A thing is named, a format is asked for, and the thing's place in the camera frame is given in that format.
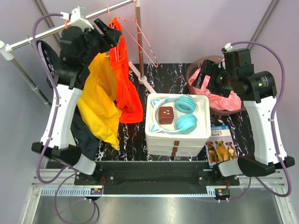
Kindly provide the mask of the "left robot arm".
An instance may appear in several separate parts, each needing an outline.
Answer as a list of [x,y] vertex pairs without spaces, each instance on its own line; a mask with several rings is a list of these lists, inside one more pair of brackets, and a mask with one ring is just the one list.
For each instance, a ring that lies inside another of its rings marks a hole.
[[96,19],[90,23],[71,25],[62,31],[58,66],[49,80],[53,86],[53,104],[44,134],[31,150],[50,159],[72,166],[84,173],[85,180],[97,184],[101,173],[96,163],[83,155],[80,147],[70,144],[69,131],[75,107],[90,71],[88,66],[99,54],[116,47],[122,32]]

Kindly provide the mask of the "orange plastic hanger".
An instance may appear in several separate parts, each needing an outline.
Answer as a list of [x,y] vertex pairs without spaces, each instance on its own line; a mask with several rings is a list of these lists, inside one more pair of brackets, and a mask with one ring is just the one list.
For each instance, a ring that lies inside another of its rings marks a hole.
[[68,28],[68,23],[70,22],[70,20],[65,20],[64,22],[64,28]]

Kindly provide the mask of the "pink wire hanger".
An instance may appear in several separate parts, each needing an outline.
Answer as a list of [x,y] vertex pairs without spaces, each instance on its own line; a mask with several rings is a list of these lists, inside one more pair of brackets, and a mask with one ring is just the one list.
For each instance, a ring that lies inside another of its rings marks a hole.
[[[146,35],[144,34],[144,32],[142,30],[142,23],[141,23],[141,1],[140,0],[134,0],[133,4],[134,4],[134,7],[135,7],[134,19],[132,20],[132,19],[128,19],[128,18],[124,18],[122,16],[119,16],[120,24],[123,26],[123,28],[126,30],[126,32],[131,36],[131,38],[135,41],[135,43],[138,45],[138,48],[139,48],[138,51],[141,53],[141,56],[143,56],[143,53],[144,53],[145,56],[149,59],[149,61],[153,64],[153,66],[155,68],[157,68],[158,67],[157,57],[156,57],[155,53],[152,50],[152,47],[151,47],[151,44],[150,44],[148,38],[146,37]],[[129,30],[122,23],[122,21],[128,21],[128,22],[134,23],[136,25],[136,28],[137,28],[137,38],[133,37],[133,35],[129,32]],[[147,45],[148,45],[148,47],[150,49],[150,53],[153,56],[153,59],[144,50],[143,45],[142,45],[143,40],[147,43]]]
[[[109,5],[107,5],[107,12],[108,12],[108,16],[109,16],[108,26],[112,29],[117,29],[116,25],[113,23],[113,19],[112,19],[112,16],[110,14]],[[109,52],[107,57],[109,57],[110,63],[118,61],[120,59],[119,44],[117,44],[116,47],[112,48],[112,52]]]

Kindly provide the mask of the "yellow shorts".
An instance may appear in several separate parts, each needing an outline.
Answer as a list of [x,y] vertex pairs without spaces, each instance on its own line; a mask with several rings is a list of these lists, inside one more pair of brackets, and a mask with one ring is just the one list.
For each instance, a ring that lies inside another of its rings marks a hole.
[[114,103],[117,80],[107,54],[99,53],[88,69],[90,74],[77,103],[81,118],[95,137],[117,150],[122,111]]

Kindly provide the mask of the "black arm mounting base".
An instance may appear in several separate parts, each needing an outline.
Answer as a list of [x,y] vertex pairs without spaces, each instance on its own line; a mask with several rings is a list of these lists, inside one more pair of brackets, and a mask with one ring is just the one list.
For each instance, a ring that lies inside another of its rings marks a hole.
[[101,161],[95,174],[79,174],[49,195],[86,197],[214,197],[239,186],[236,176],[216,179],[205,161]]

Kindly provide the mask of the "orange shorts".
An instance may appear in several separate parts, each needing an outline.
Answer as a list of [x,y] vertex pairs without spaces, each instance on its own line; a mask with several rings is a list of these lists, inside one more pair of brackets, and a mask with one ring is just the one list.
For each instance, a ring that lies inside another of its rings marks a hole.
[[125,124],[143,121],[143,106],[135,85],[129,79],[129,64],[124,36],[110,49],[110,66],[116,76],[116,107],[122,111],[120,122]]

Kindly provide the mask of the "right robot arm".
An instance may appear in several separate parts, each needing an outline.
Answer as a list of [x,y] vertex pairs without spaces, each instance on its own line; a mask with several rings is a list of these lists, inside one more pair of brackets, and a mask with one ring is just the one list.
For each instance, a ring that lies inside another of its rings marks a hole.
[[295,159],[287,155],[279,130],[274,130],[278,122],[274,111],[278,102],[274,76],[268,71],[254,71],[249,49],[223,54],[223,62],[203,61],[197,86],[201,87],[209,76],[207,88],[212,94],[227,98],[233,91],[241,99],[249,115],[255,151],[215,165],[213,182],[223,185],[233,175],[264,177],[277,169],[294,166]]

